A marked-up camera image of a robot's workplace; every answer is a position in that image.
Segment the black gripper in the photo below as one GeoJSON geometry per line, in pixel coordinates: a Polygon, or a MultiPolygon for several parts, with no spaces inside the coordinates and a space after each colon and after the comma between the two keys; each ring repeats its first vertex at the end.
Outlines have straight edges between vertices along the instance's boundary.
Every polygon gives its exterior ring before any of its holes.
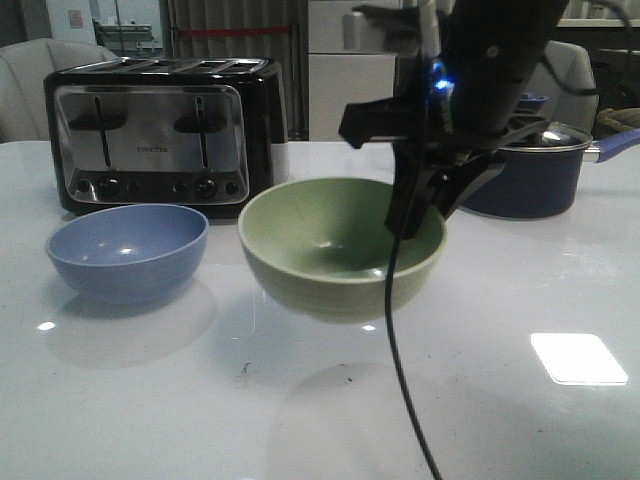
{"type": "Polygon", "coordinates": [[[420,106],[406,96],[346,106],[340,136],[353,148],[392,143],[394,181],[385,226],[412,239],[428,213],[448,219],[472,194],[498,176],[505,161],[496,150],[543,133],[550,121],[516,111],[510,96],[455,94],[420,106]],[[433,202],[436,166],[441,174],[439,211],[433,202]]]}

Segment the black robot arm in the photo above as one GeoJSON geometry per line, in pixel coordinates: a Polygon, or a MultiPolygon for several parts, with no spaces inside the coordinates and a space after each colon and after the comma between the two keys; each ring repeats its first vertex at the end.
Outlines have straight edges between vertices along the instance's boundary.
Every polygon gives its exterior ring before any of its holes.
{"type": "Polygon", "coordinates": [[[342,20],[348,50],[387,52],[408,64],[392,97],[351,103],[340,136],[352,147],[388,142],[394,180],[385,218],[413,237],[429,210],[450,216],[504,168],[499,150],[547,127],[518,109],[564,11],[561,1],[434,2],[355,6],[342,20]]]}

